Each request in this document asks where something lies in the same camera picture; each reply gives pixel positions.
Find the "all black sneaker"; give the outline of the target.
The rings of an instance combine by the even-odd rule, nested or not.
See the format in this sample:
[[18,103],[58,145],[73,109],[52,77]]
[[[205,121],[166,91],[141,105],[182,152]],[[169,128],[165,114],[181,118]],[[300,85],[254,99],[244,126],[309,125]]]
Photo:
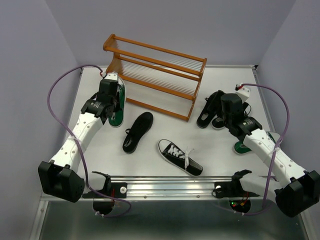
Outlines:
[[136,150],[141,138],[152,127],[153,121],[153,114],[146,111],[137,117],[131,128],[125,130],[127,136],[122,145],[125,153],[132,154]]
[[218,90],[212,93],[209,97],[205,98],[206,104],[196,121],[196,124],[199,128],[206,128],[216,117],[222,119],[221,97],[224,94],[225,93],[222,90]]

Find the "green sneaker white laces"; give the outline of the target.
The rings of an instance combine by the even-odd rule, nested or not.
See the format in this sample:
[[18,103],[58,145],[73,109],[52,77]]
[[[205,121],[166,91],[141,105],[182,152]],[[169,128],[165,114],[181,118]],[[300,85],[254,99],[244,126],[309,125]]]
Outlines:
[[108,119],[109,124],[118,128],[122,125],[124,121],[124,107],[126,103],[126,86],[123,80],[118,78],[118,103],[117,103],[117,111],[112,114],[112,116]]

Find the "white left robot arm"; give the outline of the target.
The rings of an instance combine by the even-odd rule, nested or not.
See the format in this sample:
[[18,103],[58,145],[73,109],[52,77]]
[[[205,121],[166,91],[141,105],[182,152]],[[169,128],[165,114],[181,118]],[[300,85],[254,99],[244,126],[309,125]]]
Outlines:
[[81,108],[72,133],[59,151],[48,162],[40,163],[38,174],[45,194],[72,203],[81,198],[85,190],[85,180],[78,175],[81,155],[107,119],[121,109],[119,90],[118,74],[107,74],[98,92]]

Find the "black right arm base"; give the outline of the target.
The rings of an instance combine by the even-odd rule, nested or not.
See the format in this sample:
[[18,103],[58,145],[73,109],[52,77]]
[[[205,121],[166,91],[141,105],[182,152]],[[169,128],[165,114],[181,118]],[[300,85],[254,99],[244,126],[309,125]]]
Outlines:
[[214,183],[214,189],[211,194],[218,198],[236,198],[236,197],[246,197],[247,193],[249,197],[258,197],[259,195],[253,192],[247,192],[243,189],[240,183],[240,179],[244,176],[251,174],[252,171],[244,169],[237,171],[232,177],[231,181],[218,181]]

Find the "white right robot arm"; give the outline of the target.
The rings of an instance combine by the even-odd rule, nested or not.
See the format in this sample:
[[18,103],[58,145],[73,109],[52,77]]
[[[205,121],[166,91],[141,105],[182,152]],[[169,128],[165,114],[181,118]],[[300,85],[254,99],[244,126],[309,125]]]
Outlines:
[[228,131],[255,153],[269,168],[269,176],[260,177],[250,170],[237,172],[230,182],[231,192],[251,192],[274,202],[283,214],[295,217],[320,200],[320,175],[296,164],[268,136],[253,117],[245,116],[242,99],[235,93],[221,98],[222,119]]

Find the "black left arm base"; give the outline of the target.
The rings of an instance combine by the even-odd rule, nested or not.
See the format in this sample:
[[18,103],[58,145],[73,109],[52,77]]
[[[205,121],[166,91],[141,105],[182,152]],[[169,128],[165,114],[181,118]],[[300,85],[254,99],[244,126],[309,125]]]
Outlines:
[[92,171],[89,180],[93,184],[92,187],[99,194],[89,189],[83,193],[82,197],[84,199],[103,199],[102,195],[118,199],[125,199],[127,197],[128,184],[123,181],[112,181],[111,176],[107,173]]

